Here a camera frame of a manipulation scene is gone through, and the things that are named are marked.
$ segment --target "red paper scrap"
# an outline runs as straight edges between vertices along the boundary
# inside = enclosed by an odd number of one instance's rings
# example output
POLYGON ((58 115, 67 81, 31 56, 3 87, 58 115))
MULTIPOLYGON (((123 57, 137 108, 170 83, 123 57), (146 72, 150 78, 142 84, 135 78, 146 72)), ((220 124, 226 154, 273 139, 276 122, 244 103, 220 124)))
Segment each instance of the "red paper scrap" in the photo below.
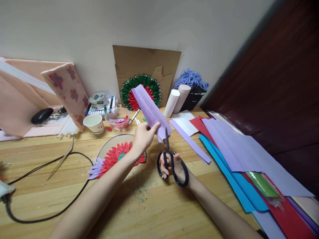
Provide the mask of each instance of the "red paper scrap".
POLYGON ((259 193, 259 195, 265 201, 272 215, 274 216, 277 223, 279 224, 279 226, 281 227, 282 231, 284 232, 284 234, 286 235, 288 239, 299 239, 299 238, 315 239, 316 238, 315 234, 304 223, 304 221, 298 215, 297 211, 288 202, 286 197, 283 196, 284 201, 282 201, 281 204, 284 210, 281 211, 279 208, 275 208, 274 206, 272 206, 270 203, 267 202, 267 200, 261 195, 261 193, 257 190, 255 185, 251 182, 250 178, 246 175, 246 173, 242 172, 242 175, 246 178, 248 182, 250 182, 253 185, 255 190, 259 193))
POLYGON ((208 132, 206 126, 204 125, 204 123, 199 118, 191 119, 190 122, 194 125, 194 127, 198 131, 200 131, 203 135, 205 135, 217 147, 215 141, 213 140, 212 136, 208 132))

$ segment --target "white wall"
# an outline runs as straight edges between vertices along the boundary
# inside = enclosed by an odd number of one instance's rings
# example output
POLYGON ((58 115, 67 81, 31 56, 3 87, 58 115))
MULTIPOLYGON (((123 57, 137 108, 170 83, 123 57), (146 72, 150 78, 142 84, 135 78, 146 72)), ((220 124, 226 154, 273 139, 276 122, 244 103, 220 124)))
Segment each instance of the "white wall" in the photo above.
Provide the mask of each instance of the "white wall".
POLYGON ((119 95, 112 45, 182 51, 212 86, 276 0, 2 0, 0 56, 70 61, 87 93, 119 95))

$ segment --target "wooden table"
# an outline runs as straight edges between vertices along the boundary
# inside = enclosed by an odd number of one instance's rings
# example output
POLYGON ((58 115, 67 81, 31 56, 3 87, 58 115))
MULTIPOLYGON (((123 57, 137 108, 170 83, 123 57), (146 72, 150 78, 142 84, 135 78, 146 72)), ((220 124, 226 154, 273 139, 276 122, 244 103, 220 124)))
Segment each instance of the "wooden table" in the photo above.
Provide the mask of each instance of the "wooden table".
MULTIPOLYGON (((196 107, 194 116, 206 114, 196 107)), ((143 113, 137 118, 142 122, 143 113)), ((125 133, 134 134, 136 122, 125 133)), ((184 139, 173 129, 170 148, 179 152, 187 167, 214 194, 244 218, 254 229, 258 224, 251 214, 245 214, 232 188, 214 160, 210 165, 196 155, 184 139)), ((92 161, 103 145, 119 132, 105 131, 94 135, 89 129, 74 136, 73 151, 84 153, 92 161)), ((192 139, 211 157, 197 134, 192 139)), ((5 171, 10 182, 33 168, 65 154, 71 138, 45 136, 0 142, 0 160, 12 163, 5 171)), ((171 176, 164 181, 156 169, 156 159, 163 144, 154 137, 147 150, 146 164, 134 167, 107 206, 90 238, 222 238, 214 222, 188 189, 180 188, 171 176)), ((46 181, 56 166, 53 163, 15 184, 11 209, 22 220, 48 217, 65 208, 78 194, 88 178, 90 163, 83 156, 70 155, 53 177, 46 181)), ((19 224, 0 206, 1 238, 47 238, 62 216, 36 223, 19 224)))

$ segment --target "black cable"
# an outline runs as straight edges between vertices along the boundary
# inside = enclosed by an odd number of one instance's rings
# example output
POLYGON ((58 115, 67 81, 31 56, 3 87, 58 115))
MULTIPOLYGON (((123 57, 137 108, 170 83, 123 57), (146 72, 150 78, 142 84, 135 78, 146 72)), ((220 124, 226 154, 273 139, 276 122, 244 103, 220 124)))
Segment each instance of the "black cable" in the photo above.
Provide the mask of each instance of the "black cable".
MULTIPOLYGON (((93 162, 92 162, 92 161, 90 160, 90 158, 87 157, 86 155, 84 155, 84 154, 82 154, 82 153, 80 153, 80 152, 72 152, 72 153, 69 153, 67 156, 69 156, 69 155, 71 155, 71 154, 81 154, 82 156, 84 156, 85 158, 87 158, 87 159, 90 161, 90 163, 92 164, 92 166, 93 166, 93 162)), ((20 177, 20 178, 14 180, 14 181, 8 183, 8 185, 11 185, 11 184, 14 184, 14 183, 20 181, 21 179, 25 178, 26 176, 30 175, 31 173, 34 173, 35 171, 37 171, 37 170, 39 170, 39 169, 41 169, 41 168, 43 168, 43 167, 45 167, 45 166, 48 166, 49 164, 54 163, 54 162, 58 161, 59 159, 61 159, 61 158, 63 158, 63 157, 64 157, 64 155, 61 156, 61 157, 59 157, 59 158, 57 158, 57 159, 55 159, 55 160, 52 160, 51 162, 48 162, 48 163, 46 163, 46 164, 43 164, 43 165, 41 165, 41 166, 39 166, 39 167, 37 167, 37 168, 31 170, 30 172, 26 173, 26 174, 23 175, 22 177, 20 177)), ((77 200, 77 198, 81 195, 81 193, 82 193, 83 190, 85 189, 85 187, 86 187, 86 185, 88 184, 88 182, 89 182, 89 180, 86 181, 86 183, 85 183, 84 186, 82 187, 81 191, 78 193, 78 195, 73 199, 73 201, 72 201, 65 209, 63 209, 61 212, 59 212, 59 213, 57 213, 57 214, 55 214, 55 215, 53 215, 53 216, 46 217, 46 218, 43 218, 43 219, 38 219, 38 220, 23 221, 23 220, 17 219, 17 218, 12 214, 11 209, 10 209, 10 203, 9 203, 9 201, 10 201, 10 200, 9 200, 10 194, 6 194, 6 195, 2 196, 1 199, 3 200, 3 203, 6 205, 6 211, 7 211, 8 216, 9 216, 12 220, 14 220, 15 222, 23 223, 23 224, 43 222, 43 221, 51 220, 51 219, 53 219, 53 218, 55 218, 55 217, 57 217, 57 216, 60 216, 62 213, 64 213, 64 212, 77 200)))

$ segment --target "black scissor handle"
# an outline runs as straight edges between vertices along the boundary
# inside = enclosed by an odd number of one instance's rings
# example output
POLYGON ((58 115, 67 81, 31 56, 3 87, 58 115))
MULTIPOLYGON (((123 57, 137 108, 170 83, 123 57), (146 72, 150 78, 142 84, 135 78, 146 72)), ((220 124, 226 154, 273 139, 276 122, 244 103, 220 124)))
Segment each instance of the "black scissor handle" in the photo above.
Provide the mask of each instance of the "black scissor handle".
MULTIPOLYGON (((175 167, 175 165, 174 165, 174 155, 173 155, 172 151, 169 151, 169 154, 170 154, 170 158, 171 158, 172 169, 173 169, 173 176, 174 176, 175 182, 176 182, 180 187, 182 187, 182 188, 183 188, 183 187, 186 187, 187 184, 188 184, 188 180, 189 180, 189 174, 188 174, 188 170, 187 170, 187 167, 186 167, 184 161, 183 161, 182 159, 180 159, 180 161, 181 161, 181 163, 182 163, 182 167, 183 167, 183 169, 184 169, 184 171, 185 171, 185 182, 184 182, 184 183, 181 183, 181 182, 178 180, 178 178, 177 178, 177 176, 176 176, 176 174, 175 174, 175 170, 174 170, 174 167, 175 167)), ((157 157, 157 170, 158 170, 160 176, 162 177, 162 176, 163 176, 163 173, 162 173, 162 171, 160 170, 160 160, 159 160, 161 155, 162 155, 162 151, 160 151, 159 156, 157 157)), ((166 153, 165 153, 165 152, 164 152, 163 156, 164 156, 165 168, 168 170, 168 164, 167 164, 167 158, 166 158, 166 153)))

